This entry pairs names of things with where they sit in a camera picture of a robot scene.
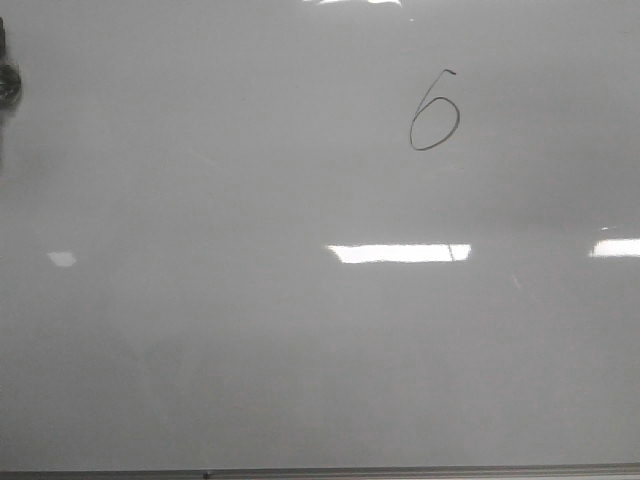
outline dark object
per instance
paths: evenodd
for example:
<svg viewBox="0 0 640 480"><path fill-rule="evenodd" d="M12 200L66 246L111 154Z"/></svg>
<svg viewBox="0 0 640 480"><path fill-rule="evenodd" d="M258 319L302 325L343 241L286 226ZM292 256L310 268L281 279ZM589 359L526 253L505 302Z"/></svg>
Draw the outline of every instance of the dark object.
<svg viewBox="0 0 640 480"><path fill-rule="evenodd" d="M22 91L22 80L18 69L7 62L4 22L0 18L0 108L15 105Z"/></svg>
<svg viewBox="0 0 640 480"><path fill-rule="evenodd" d="M13 65L0 65L0 107L14 105L20 97L22 80Z"/></svg>

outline black marker writing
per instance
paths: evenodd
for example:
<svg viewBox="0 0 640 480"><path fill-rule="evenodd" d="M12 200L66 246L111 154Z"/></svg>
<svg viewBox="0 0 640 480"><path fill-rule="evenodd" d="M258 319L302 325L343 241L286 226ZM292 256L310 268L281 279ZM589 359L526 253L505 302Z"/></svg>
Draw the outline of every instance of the black marker writing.
<svg viewBox="0 0 640 480"><path fill-rule="evenodd" d="M422 97L422 100L420 100L420 104L418 105L418 109L416 110L416 113L413 115L413 119L411 120L411 128L409 129L409 143L411 143L411 148L413 148L416 151L424 152L425 150L431 150L432 148L437 147L441 143L446 142L447 140L449 140L451 138L451 135L453 135L453 132L455 132L458 129L458 125L460 125L460 110L458 109L458 106L455 103L453 103L451 100L449 100L447 97L436 97L436 98L432 99L431 101L425 103L427 101L427 97L429 96L429 93L431 93L431 90L433 89L435 84L438 83L438 80L440 80L440 77L445 72L450 73L451 75L455 75L456 74L456 72L454 72L453 70L449 70L448 68L445 68L443 71L440 72L440 75L438 75L438 78L435 79L435 81L431 84L431 86L427 90L427 93L425 93L424 97ZM417 147L416 144L413 142L413 126L415 125L416 120L418 119L420 114L422 112L424 112L427 108L429 108L429 106L431 106L432 103L435 103L438 100L444 100L445 102L449 103L455 109L455 111L456 111L456 123L453 125L451 130L449 130L449 133L447 133L447 135L443 139L437 141L436 143L432 143L431 145L427 145L426 147Z"/></svg>

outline white surface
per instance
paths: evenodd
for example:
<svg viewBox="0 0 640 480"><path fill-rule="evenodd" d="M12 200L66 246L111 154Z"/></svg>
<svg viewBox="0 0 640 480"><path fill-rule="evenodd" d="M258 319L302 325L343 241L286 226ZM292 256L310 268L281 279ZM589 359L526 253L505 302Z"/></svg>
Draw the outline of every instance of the white surface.
<svg viewBox="0 0 640 480"><path fill-rule="evenodd" d="M0 1L0 469L637 460L640 3L318 3Z"/></svg>

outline whiteboard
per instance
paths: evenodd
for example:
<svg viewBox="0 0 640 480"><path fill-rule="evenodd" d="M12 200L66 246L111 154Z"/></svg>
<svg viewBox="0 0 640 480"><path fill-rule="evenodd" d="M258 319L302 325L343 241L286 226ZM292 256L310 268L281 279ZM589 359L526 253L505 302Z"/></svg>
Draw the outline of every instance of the whiteboard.
<svg viewBox="0 0 640 480"><path fill-rule="evenodd" d="M638 2L0 7L0 470L637 459Z"/></svg>

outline handwritten number 6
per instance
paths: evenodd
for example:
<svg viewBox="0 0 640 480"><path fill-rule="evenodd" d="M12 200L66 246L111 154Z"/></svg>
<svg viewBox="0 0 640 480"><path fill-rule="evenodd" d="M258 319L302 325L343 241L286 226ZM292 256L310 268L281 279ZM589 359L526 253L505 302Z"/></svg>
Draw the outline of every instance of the handwritten number 6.
<svg viewBox="0 0 640 480"><path fill-rule="evenodd" d="M453 133L458 129L458 126L460 125L460 110L458 109L458 106L455 103L453 103L451 100L449 100L447 97L436 97L430 100L429 102L425 103L425 101L427 100L427 97L429 96L429 93L431 93L431 90L436 85L436 83L438 83L438 80L440 80L440 77L442 77L442 75L445 72L450 73L451 75L456 74L456 72L454 72L453 70L449 70L448 68L445 68L443 71L440 72L440 75L438 75L438 78L434 80L434 82L431 84L431 86L427 90L427 93L425 93L424 97L422 97L422 100L420 100L418 109L416 110L416 113L413 115L413 119L411 120L411 128L409 129L409 143L411 143L411 148L413 148L416 151L424 152L425 150L431 150L432 148L437 147L441 143L446 142L451 138L451 135L453 135ZM449 130L449 133L447 133L447 135L441 140L437 141L436 143L432 143L431 145L427 145L426 147L417 147L413 141L413 126L415 125L416 120L418 120L418 117L420 116L420 114L422 114L422 112L424 112L427 108L429 108L432 103L435 103L438 100L444 100L455 109L456 123L453 125L451 130Z"/></svg>

